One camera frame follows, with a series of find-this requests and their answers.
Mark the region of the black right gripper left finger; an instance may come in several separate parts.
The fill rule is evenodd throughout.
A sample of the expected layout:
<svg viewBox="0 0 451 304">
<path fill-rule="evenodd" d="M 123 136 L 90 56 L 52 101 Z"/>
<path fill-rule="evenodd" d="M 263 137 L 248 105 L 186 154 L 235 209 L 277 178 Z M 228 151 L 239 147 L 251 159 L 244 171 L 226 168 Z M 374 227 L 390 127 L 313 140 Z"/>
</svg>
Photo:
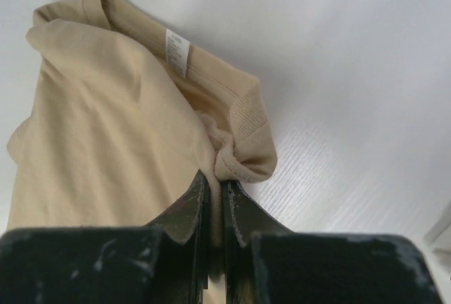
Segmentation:
<svg viewBox="0 0 451 304">
<path fill-rule="evenodd" d="M 201 303 L 209 185 L 144 226 L 15 229 L 1 237 L 2 303 Z"/>
</svg>

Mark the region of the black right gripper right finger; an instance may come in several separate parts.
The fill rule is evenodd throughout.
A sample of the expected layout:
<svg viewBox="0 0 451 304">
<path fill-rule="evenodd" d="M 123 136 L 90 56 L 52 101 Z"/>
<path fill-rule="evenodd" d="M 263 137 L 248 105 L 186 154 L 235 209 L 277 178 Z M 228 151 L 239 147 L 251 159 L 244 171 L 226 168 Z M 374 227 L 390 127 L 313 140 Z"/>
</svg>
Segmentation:
<svg viewBox="0 0 451 304">
<path fill-rule="evenodd" d="M 439 303 L 423 255 L 401 236 L 296 233 L 237 181 L 222 184 L 228 303 Z"/>
</svg>

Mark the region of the beige t-shirt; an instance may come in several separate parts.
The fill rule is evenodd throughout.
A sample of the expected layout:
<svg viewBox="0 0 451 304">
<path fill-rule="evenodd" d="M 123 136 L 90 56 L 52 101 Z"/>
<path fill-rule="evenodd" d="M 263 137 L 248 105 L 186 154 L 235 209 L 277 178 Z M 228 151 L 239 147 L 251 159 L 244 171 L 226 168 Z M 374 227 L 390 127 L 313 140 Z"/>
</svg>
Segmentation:
<svg viewBox="0 0 451 304">
<path fill-rule="evenodd" d="M 225 303 L 220 184 L 267 180 L 276 149 L 259 80 L 195 45 L 178 73 L 170 34 L 128 0 L 34 11 L 26 38 L 42 62 L 7 144 L 17 173 L 6 228 L 142 226 L 202 173 L 215 251 L 203 301 Z"/>
</svg>

